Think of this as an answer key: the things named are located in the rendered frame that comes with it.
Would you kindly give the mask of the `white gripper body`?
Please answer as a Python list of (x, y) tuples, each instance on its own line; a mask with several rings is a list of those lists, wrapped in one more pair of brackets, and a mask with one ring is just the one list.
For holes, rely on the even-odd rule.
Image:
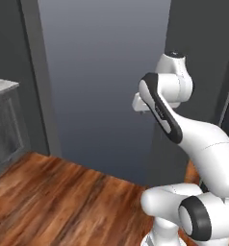
[(136, 112), (146, 112), (150, 111), (148, 106), (141, 100), (140, 94), (137, 92), (134, 96), (132, 107)]

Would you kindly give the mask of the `grey cupboard run, marble top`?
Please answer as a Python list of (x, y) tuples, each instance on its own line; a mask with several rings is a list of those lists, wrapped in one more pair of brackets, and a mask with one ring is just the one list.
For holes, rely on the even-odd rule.
[(30, 149), (19, 83), (0, 79), (0, 174)]

